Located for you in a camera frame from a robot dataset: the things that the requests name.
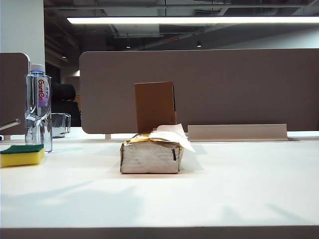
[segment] fluorescent light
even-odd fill
[[[68,17],[72,24],[319,23],[318,16]]]

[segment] sponge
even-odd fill
[[[43,144],[12,145],[0,152],[1,167],[38,164],[44,157]]]

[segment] desk divider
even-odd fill
[[[25,78],[30,59],[23,53],[0,53],[0,125],[16,118],[20,124],[0,131],[1,135],[25,133]]]
[[[134,84],[170,81],[177,123],[319,130],[319,49],[85,52],[82,127],[134,133]]]

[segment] cardboard piece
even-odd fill
[[[205,141],[287,141],[286,124],[189,125],[188,140]]]
[[[135,83],[138,133],[151,132],[162,124],[176,124],[172,82]]]

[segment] black chair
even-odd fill
[[[81,126],[81,112],[78,103],[73,101],[75,90],[72,85],[52,82],[52,113],[68,113],[71,115],[71,127]]]

